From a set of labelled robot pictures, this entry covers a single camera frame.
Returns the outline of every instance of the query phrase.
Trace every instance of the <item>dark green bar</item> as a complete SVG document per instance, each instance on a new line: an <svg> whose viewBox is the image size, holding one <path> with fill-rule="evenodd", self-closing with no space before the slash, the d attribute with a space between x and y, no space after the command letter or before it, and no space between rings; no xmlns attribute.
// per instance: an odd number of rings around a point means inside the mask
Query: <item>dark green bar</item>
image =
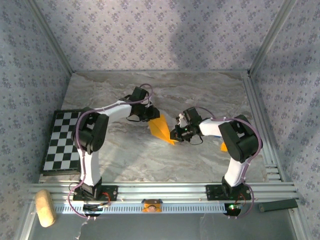
<svg viewBox="0 0 320 240"><path fill-rule="evenodd" d="M260 212L270 212L276 210L283 210L283 209L294 209L297 208L298 204L295 199L287 199L287 200L280 200L280 201L271 201L271 202L264 202L259 204Z"/></svg>

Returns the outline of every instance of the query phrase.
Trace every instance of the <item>metal base plate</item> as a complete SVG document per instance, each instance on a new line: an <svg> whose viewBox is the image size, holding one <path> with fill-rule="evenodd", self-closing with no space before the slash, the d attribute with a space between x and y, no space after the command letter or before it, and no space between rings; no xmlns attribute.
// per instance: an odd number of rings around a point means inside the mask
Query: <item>metal base plate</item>
<svg viewBox="0 0 320 240"><path fill-rule="evenodd" d="M83 204L74 203L73 207L81 214L88 213L83 208ZM74 214L74 211L66 203L55 203L54 209L57 214ZM101 208L100 211L90 211L90 214L152 214L143 212L142 203L116 203ZM162 212L153 214L224 214L225 204L219 202L197 202L197 203L163 203Z"/></svg>
<svg viewBox="0 0 320 240"><path fill-rule="evenodd" d="M117 200L118 195L118 186L116 185L102 185L102 193L108 193L110 196L110 201L114 202ZM94 199L89 194L84 193L80 187L78 187L73 194L73 201L99 201L99 202L108 202L108 196L101 194L100 197Z"/></svg>
<svg viewBox="0 0 320 240"><path fill-rule="evenodd" d="M221 201L221 200L232 200L236 201L239 195L243 195L245 200L251 200L250 190L247 186L243 185L239 191L232 193L229 197L226 197L222 190L221 184L210 184L205 186L206 199L208 201Z"/></svg>

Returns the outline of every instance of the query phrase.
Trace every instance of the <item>red wire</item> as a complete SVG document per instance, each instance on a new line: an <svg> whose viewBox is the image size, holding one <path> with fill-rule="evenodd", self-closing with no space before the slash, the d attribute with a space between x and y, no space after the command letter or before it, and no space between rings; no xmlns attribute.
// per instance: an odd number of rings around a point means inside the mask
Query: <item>red wire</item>
<svg viewBox="0 0 320 240"><path fill-rule="evenodd" d="M111 198L110 198L109 193L103 192L102 194L103 194L103 195L106 195L106 196L108 197L108 203L111 204Z"/></svg>
<svg viewBox="0 0 320 240"><path fill-rule="evenodd" d="M234 202L234 204L237 204L237 202L239 201L240 196L244 199L244 205L246 205L246 198L245 198L245 196L244 196L242 193L240 193L240 194L238 195L238 199Z"/></svg>

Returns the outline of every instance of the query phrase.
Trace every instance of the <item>black bracket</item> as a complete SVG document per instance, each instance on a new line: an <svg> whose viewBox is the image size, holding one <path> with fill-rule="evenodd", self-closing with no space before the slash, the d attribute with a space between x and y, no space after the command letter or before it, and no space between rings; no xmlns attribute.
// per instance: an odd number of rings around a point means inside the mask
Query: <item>black bracket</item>
<svg viewBox="0 0 320 240"><path fill-rule="evenodd" d="M85 107L81 111L80 116L91 110L93 109ZM108 121L109 117L107 115L98 112L87 114L81 120L79 124L79 143L88 154L98 151L104 144ZM74 128L72 132L72 139L75 146L78 147L76 141L76 128Z"/></svg>
<svg viewBox="0 0 320 240"><path fill-rule="evenodd" d="M78 187L73 194L73 201L98 201L98 202L108 202L110 197L110 201L114 202L117 200L118 196L118 186L116 185L101 185L100 187L101 194L99 194L96 198L92 195L87 194L81 187Z"/></svg>
<svg viewBox="0 0 320 240"><path fill-rule="evenodd" d="M120 100L126 102L136 102L145 99L147 95L149 95L149 92L147 90L136 86L131 95L127 95ZM150 99L148 102L150 103L148 107L146 107L147 104L142 103L132 104L130 116L138 116L139 121L132 119L127 120L131 122L148 122L152 119L160 118L159 110L155 106L153 106L152 102L150 102Z"/></svg>
<svg viewBox="0 0 320 240"><path fill-rule="evenodd" d="M236 187L228 196L224 193L222 184L210 184L205 186L206 199L208 201L231 200L236 201L239 195L243 195L245 200L251 200L250 190L247 186L241 184Z"/></svg>
<svg viewBox="0 0 320 240"><path fill-rule="evenodd" d="M174 130L170 132L170 139L178 142L187 141L190 143L190 140L193 136L202 136L199 124L203 121L203 119L198 114L195 107L190 107L187 110L184 110L183 115L188 125L184 127L175 125Z"/></svg>
<svg viewBox="0 0 320 240"><path fill-rule="evenodd" d="M244 115L239 115L235 118L249 123ZM254 131L247 125L233 120L224 122L218 127L226 148L228 149L228 153L234 160L244 163L250 156L257 152L259 146L258 138Z"/></svg>

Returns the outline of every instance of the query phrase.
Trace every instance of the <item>orange object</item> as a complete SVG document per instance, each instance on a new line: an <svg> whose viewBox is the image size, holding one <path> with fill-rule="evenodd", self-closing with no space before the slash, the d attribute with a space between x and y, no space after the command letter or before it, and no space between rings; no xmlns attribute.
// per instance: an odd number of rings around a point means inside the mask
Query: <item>orange object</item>
<svg viewBox="0 0 320 240"><path fill-rule="evenodd" d="M160 199L144 199L142 201L144 207L142 209L143 213L161 213L162 201Z"/></svg>
<svg viewBox="0 0 320 240"><path fill-rule="evenodd" d="M222 152L228 152L228 149L227 149L227 146L226 146L225 142L223 142L223 143L221 144L220 150L221 150Z"/></svg>
<svg viewBox="0 0 320 240"><path fill-rule="evenodd" d="M166 121L166 118L163 114L160 117L151 119L148 121L151 134L161 140L164 140L172 145L175 145L175 142L170 139L170 131Z"/></svg>

